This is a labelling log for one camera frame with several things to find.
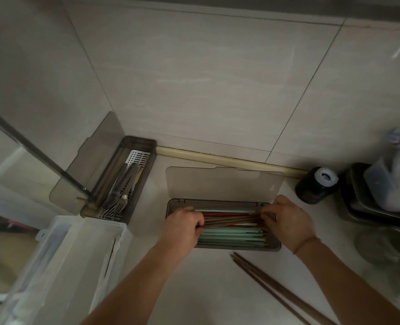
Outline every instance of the chopstick box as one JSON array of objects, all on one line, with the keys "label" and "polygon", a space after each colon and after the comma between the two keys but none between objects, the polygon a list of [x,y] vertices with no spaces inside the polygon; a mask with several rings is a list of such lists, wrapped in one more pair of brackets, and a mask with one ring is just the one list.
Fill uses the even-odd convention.
[{"label": "chopstick box", "polygon": [[[281,172],[238,170],[216,167],[169,167],[165,171],[167,190],[171,198],[165,217],[180,207],[193,206],[196,210],[239,211],[260,213],[277,196],[284,181]],[[278,251],[281,243],[267,230],[268,246],[246,246],[236,242],[202,243],[196,247],[251,251]]]}]

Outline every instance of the hand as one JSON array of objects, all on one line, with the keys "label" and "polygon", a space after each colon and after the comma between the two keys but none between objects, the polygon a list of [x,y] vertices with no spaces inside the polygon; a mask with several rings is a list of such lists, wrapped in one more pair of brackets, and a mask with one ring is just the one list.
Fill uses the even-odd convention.
[{"label": "hand", "polygon": [[193,207],[177,209],[164,222],[164,228],[156,246],[176,263],[186,257],[197,245],[203,233],[203,213],[195,212]]},{"label": "hand", "polygon": [[[283,195],[278,195],[274,202],[262,208],[262,219],[273,234],[292,253],[306,240],[316,237],[313,220],[303,209]],[[274,221],[267,213],[274,213]]]}]

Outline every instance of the translucent gray lid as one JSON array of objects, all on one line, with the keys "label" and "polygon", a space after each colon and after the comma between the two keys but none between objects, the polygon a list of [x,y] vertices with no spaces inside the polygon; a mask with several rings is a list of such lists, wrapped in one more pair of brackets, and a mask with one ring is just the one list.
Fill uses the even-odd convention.
[{"label": "translucent gray lid", "polygon": [[216,167],[165,170],[170,198],[237,202],[272,202],[284,180],[282,172]]}]

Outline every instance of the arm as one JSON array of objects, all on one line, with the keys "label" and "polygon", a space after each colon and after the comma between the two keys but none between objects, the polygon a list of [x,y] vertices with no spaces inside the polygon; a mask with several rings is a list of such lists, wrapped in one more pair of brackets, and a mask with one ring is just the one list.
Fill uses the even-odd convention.
[{"label": "arm", "polygon": [[313,221],[287,197],[279,195],[262,209],[274,235],[310,270],[342,325],[400,324],[400,311],[315,239]]},{"label": "arm", "polygon": [[156,245],[96,307],[82,325],[145,325],[167,278],[196,246],[203,228],[201,212],[176,210],[164,223]]}]

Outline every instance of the bracelet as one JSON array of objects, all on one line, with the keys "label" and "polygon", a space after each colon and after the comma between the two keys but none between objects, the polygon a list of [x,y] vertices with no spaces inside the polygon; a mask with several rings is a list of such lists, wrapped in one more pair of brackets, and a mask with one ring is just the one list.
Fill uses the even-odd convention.
[{"label": "bracelet", "polygon": [[320,239],[320,238],[317,238],[316,236],[307,238],[306,240],[304,240],[304,241],[295,249],[295,251],[293,252],[293,254],[298,253],[298,251],[301,249],[301,247],[303,247],[305,244],[311,242],[312,240],[318,240],[319,242],[321,242],[321,239]]}]

